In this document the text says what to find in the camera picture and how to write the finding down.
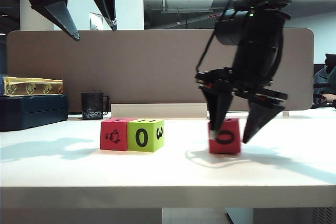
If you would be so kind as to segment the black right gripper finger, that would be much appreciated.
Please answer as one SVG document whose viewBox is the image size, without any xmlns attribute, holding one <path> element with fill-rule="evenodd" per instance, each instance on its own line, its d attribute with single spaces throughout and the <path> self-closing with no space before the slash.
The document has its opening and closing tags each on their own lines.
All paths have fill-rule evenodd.
<svg viewBox="0 0 336 224">
<path fill-rule="evenodd" d="M 244 143 L 248 143 L 263 126 L 285 108 L 282 105 L 262 100 L 249 100 L 248 104 L 250 111 L 244 129 Z"/>
<path fill-rule="evenodd" d="M 221 130 L 226 113 L 233 100 L 233 96 L 231 93 L 214 93 L 207 89 L 203 91 L 203 94 L 207 101 L 207 108 L 209 112 L 209 138 L 216 140 L 219 136 L 219 131 Z"/>
</svg>

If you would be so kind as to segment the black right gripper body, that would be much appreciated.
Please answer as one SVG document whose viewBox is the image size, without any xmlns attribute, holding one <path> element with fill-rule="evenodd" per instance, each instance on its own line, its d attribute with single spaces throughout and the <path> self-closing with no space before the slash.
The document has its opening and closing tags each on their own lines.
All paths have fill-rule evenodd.
<svg viewBox="0 0 336 224">
<path fill-rule="evenodd" d="M 288 99 L 286 93 L 266 89 L 262 86 L 252 85 L 249 82 L 243 82 L 232 68 L 225 67 L 211 71 L 197 72 L 196 83 L 202 91 L 204 97 L 218 97 L 222 94 L 235 95 L 243 99 L 257 97 L 262 101 L 273 101 L 274 103 L 283 103 Z"/>
</svg>

